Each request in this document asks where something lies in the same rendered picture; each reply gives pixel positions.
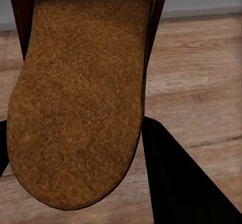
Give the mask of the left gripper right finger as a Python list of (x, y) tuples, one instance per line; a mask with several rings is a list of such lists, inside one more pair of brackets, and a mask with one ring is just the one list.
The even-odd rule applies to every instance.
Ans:
[(161, 122), (144, 117), (142, 139), (154, 224), (242, 224), (242, 213)]

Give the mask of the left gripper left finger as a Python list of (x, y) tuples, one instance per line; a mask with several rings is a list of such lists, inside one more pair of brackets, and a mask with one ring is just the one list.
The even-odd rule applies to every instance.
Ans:
[(0, 176), (9, 164), (7, 150), (7, 120), (0, 122)]

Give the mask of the sandal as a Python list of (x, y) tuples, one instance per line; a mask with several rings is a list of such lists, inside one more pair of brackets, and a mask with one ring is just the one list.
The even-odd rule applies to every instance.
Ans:
[(39, 202), (80, 210), (125, 178), (164, 2), (11, 0), (24, 64), (9, 99), (7, 150)]

